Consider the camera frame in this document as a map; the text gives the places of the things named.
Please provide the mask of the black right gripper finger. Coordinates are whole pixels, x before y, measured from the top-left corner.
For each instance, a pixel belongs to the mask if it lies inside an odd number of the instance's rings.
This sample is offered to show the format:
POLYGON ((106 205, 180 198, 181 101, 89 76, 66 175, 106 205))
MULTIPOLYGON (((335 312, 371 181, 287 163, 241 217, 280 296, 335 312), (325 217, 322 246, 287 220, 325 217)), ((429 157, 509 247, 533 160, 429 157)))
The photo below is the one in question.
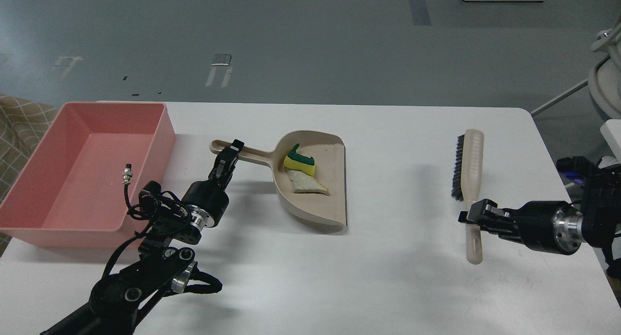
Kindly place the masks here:
POLYGON ((470 221, 467 219, 468 213, 461 211, 458 217, 458 221, 470 226, 477 226, 481 231, 496 235, 497 237, 515 243, 522 243, 521 234, 519 228, 515 224, 515 221, 511 218, 511 214, 514 210, 503 210, 501 217, 483 217, 478 222, 470 221))
POLYGON ((497 207, 497 203, 483 199, 473 203, 467 214, 467 221, 472 224, 488 224, 510 218, 510 213, 497 207))

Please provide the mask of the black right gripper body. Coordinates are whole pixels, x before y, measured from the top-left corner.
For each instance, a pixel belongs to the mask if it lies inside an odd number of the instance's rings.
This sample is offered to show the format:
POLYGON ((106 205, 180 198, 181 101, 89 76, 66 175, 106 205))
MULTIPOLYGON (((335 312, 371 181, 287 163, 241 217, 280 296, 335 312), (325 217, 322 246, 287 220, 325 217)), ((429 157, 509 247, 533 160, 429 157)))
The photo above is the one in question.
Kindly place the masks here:
POLYGON ((530 201, 519 209, 504 209, 513 222, 500 238, 523 244, 533 251, 572 255, 583 242, 578 224, 583 218, 564 201, 530 201))

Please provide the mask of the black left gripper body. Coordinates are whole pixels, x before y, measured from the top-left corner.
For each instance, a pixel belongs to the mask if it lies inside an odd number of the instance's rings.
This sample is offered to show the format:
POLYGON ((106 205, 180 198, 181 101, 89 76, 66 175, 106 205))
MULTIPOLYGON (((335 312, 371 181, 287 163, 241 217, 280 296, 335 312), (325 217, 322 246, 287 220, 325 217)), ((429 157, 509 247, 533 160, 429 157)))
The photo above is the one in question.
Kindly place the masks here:
POLYGON ((230 202, 226 187, 216 180, 205 180, 188 188, 181 202, 189 208, 193 226, 204 229, 219 224, 230 202))

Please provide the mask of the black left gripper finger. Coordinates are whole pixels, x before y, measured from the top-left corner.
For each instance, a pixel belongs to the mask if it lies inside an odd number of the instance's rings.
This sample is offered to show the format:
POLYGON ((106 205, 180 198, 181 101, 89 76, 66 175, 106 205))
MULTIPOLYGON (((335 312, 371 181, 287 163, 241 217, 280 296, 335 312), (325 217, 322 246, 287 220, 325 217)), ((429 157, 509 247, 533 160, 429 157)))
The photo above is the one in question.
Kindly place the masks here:
POLYGON ((236 151, 223 150, 215 159, 213 169, 209 173, 209 181, 216 185, 228 185, 236 165, 236 151))
POLYGON ((239 139, 235 139, 228 146, 229 148, 228 183, 231 182, 233 172, 235 171, 236 163, 239 160, 239 155, 242 149, 244 148, 244 145, 245 145, 244 142, 242 142, 239 139))

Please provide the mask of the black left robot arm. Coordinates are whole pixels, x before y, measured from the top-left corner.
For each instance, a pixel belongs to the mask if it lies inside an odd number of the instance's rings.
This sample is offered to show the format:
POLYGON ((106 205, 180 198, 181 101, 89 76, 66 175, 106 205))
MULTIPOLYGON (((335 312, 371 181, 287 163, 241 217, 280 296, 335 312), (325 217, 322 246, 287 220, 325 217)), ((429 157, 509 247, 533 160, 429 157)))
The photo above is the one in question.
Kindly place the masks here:
POLYGON ((182 198, 148 182, 131 204, 131 164, 124 170, 127 214, 146 226, 115 249, 87 303, 45 335, 132 335, 163 298, 213 294, 222 283, 200 271, 192 246, 202 230, 219 224, 230 202, 226 194, 244 143, 234 140, 217 155, 208 178, 194 182, 182 198))

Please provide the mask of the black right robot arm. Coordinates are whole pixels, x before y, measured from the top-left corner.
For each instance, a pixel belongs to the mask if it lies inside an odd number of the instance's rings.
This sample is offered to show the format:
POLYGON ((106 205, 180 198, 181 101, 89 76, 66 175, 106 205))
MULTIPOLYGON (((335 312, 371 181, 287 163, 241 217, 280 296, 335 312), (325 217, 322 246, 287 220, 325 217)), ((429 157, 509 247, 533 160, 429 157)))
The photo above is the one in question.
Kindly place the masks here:
POLYGON ((533 251, 572 255, 586 243, 600 249, 610 278, 620 278, 613 252, 620 237, 620 165, 599 167, 583 156, 557 160, 556 169, 582 189, 577 204, 530 201, 519 209, 499 208, 489 199, 462 211, 458 221, 533 251))

